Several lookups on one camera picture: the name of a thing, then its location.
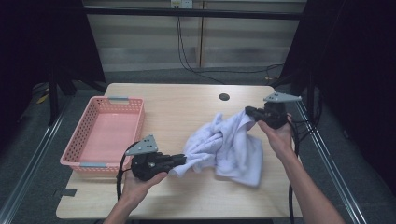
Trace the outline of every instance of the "pink plastic basket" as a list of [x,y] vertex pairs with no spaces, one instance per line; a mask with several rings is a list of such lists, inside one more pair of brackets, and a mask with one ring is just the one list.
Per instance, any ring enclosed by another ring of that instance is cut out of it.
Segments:
[[140,140],[144,115],[143,99],[92,97],[61,164],[78,172],[116,173],[126,148]]

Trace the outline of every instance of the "white towel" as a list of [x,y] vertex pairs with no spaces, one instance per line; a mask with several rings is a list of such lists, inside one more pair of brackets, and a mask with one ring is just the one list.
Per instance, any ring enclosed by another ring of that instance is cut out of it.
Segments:
[[190,168],[199,173],[205,167],[215,167],[217,175],[257,187],[262,176],[262,142],[247,134],[254,124],[245,111],[226,120],[218,113],[188,139],[183,149],[186,164],[169,174],[182,177]]

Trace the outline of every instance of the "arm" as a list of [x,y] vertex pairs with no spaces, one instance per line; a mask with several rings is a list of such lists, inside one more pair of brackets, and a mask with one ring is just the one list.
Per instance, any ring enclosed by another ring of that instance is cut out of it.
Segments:
[[141,181],[131,171],[125,172],[124,187],[120,199],[114,205],[104,223],[125,223],[131,212],[145,199],[149,189],[166,178],[167,173],[159,173],[149,181]]
[[271,148],[282,162],[291,186],[294,189],[306,223],[345,223],[332,203],[316,186],[301,165],[291,146],[289,124],[274,130],[264,121],[258,121],[267,134]]

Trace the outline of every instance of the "gray carpet floor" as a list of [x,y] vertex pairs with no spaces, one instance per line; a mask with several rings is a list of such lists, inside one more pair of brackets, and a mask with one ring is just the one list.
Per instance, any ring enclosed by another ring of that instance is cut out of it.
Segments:
[[[265,68],[227,68],[230,71],[257,71]],[[135,82],[135,83],[199,83],[227,85],[266,85],[279,74],[279,69],[260,73],[236,74],[231,72],[212,72],[194,74],[184,69],[138,71],[138,72],[115,72],[107,73],[107,83]],[[60,105],[70,99],[70,105],[66,108],[63,122],[50,143],[43,161],[39,164],[32,183],[27,190],[21,205],[19,206],[12,223],[94,223],[96,220],[61,220],[56,217],[56,208],[60,201],[56,191],[66,186],[71,169],[59,163],[65,146],[67,145],[78,120],[94,95],[102,95],[88,86],[76,82],[78,92],[75,96],[63,96],[60,93]],[[281,86],[278,91],[288,92],[289,86]],[[0,204],[3,206],[7,197],[14,190],[26,165],[34,156],[35,149],[39,145],[42,136],[48,129],[50,119],[50,104],[36,104],[35,101],[41,94],[41,90],[35,90],[32,102],[26,109],[17,132],[6,145],[5,153],[0,159]],[[288,105],[288,111],[300,119],[295,105]],[[355,196],[363,216],[367,223],[396,223],[396,200],[390,193],[381,178],[363,159],[353,141],[345,138],[344,129],[330,108],[324,102],[323,112],[318,125],[328,149],[336,162],[341,174],[347,182],[352,194]],[[353,223],[346,210],[341,197],[336,190],[316,147],[310,137],[306,137],[301,143],[301,160],[307,172],[313,177],[318,186],[331,199],[347,223]],[[140,221],[141,223],[180,223],[175,221]],[[200,223],[199,221],[181,221],[187,223]],[[222,223],[220,220],[206,220],[205,223]],[[290,223],[287,218],[275,218],[273,220],[226,220],[227,223]],[[304,223],[297,218],[296,223]]]

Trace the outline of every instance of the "wooden table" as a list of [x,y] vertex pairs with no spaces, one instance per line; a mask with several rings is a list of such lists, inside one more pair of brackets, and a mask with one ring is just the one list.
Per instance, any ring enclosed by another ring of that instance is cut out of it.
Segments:
[[[263,106],[271,87],[181,84],[111,84],[106,96],[142,97],[145,121],[142,137],[154,134],[164,154],[178,154],[190,137],[216,113],[223,118],[240,112],[247,105]],[[219,95],[227,93],[228,101]],[[168,218],[268,218],[288,217],[289,180],[268,139],[255,125],[249,132],[262,140],[264,158],[262,182],[258,188],[247,187],[225,177],[215,176],[214,169],[200,174],[187,172],[184,177],[168,176],[153,187],[146,199],[132,212],[138,219]],[[63,196],[57,209],[60,218],[103,218],[116,203],[114,175],[82,175],[73,172],[67,184],[76,189],[74,197]],[[301,216],[294,199],[294,215]]]

